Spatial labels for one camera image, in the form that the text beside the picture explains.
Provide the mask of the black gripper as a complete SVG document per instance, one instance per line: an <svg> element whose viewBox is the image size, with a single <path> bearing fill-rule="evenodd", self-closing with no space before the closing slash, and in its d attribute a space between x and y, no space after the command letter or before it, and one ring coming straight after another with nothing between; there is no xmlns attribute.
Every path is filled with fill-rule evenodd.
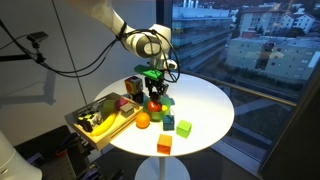
<svg viewBox="0 0 320 180"><path fill-rule="evenodd" d="M158 96L162 96L167 92L168 85L160 80L153 80L148 77L145 78L145 86L148 89L149 96L157 94Z"/></svg>

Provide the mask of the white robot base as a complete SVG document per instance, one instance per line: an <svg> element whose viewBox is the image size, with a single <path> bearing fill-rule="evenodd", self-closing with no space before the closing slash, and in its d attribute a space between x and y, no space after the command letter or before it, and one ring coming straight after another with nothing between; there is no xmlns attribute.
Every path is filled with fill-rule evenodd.
<svg viewBox="0 0 320 180"><path fill-rule="evenodd" d="M0 180L41 179L41 170L27 162L0 131Z"/></svg>

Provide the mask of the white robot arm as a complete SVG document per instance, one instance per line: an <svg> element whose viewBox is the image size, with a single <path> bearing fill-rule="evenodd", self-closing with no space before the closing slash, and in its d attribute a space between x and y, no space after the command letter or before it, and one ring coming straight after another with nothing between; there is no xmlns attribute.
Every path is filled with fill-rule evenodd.
<svg viewBox="0 0 320 180"><path fill-rule="evenodd" d="M149 65L139 65L135 71L145 76L149 96L159 98L166 93L164 73L178 69L176 61L169 59L172 49L171 29L154 24L149 29L130 27L113 9L112 0L69 0L88 16L104 24L122 46L141 58L149 58Z"/></svg>

